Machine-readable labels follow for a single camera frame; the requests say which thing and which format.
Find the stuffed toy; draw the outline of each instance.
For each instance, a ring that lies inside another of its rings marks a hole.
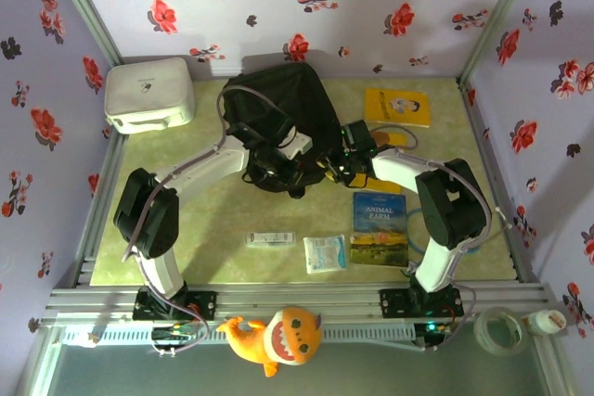
[[[216,330],[226,333],[231,349],[242,359],[264,365],[266,377],[274,376],[278,364],[301,365],[316,354],[322,340],[322,317],[302,308],[278,311],[268,326],[261,320],[251,320],[251,331],[239,324],[243,317],[234,317]]]

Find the floral wallpaper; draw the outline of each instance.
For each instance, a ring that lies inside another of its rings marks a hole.
[[[198,79],[293,60],[325,76],[459,75],[497,0],[92,1],[124,60],[182,56]]]
[[[100,185],[109,66],[70,0],[0,7],[0,396],[12,396]]]
[[[488,130],[509,217],[535,276],[552,288],[582,394],[594,376],[594,0],[515,0],[468,94]]]

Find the white storage box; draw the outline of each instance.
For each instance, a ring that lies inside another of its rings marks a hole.
[[[180,57],[115,67],[105,89],[105,114],[122,134],[163,130],[194,118],[192,80]]]

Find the book cover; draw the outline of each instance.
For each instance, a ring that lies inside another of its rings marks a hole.
[[[365,91],[365,121],[429,127],[429,98],[421,92],[368,88]]]
[[[351,262],[408,266],[407,199],[404,195],[353,194]]]
[[[404,134],[387,134],[388,144],[391,146],[405,146],[407,137]],[[389,194],[399,194],[402,190],[400,185],[390,181],[376,180],[367,178],[363,173],[358,173],[355,179],[349,184],[350,187],[360,187],[362,189],[377,190],[379,192],[388,192]]]

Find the blue cable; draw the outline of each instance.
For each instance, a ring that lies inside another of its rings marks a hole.
[[[417,214],[418,214],[418,213],[420,213],[421,211],[422,211],[422,209],[421,209],[421,208],[416,208],[416,209],[413,209],[412,211],[410,211],[410,212],[407,214],[407,224],[408,224],[408,220],[410,219],[410,217],[412,217],[413,215],[417,215]],[[412,250],[414,250],[414,251],[415,251],[415,252],[417,252],[418,254],[420,254],[420,255],[425,255],[425,251],[424,251],[423,249],[419,248],[419,247],[418,247],[418,246],[415,244],[415,242],[414,242],[414,241],[412,241],[412,239],[410,238],[410,236],[408,237],[408,245],[409,245],[409,246],[412,248]],[[467,253],[469,253],[469,254],[473,254],[474,252],[476,252],[477,250],[479,250],[479,248],[480,248],[480,247],[481,247],[481,246],[479,245],[479,246],[475,246],[475,247],[474,247],[474,248],[472,248],[472,249],[468,249],[468,252],[467,252]]]

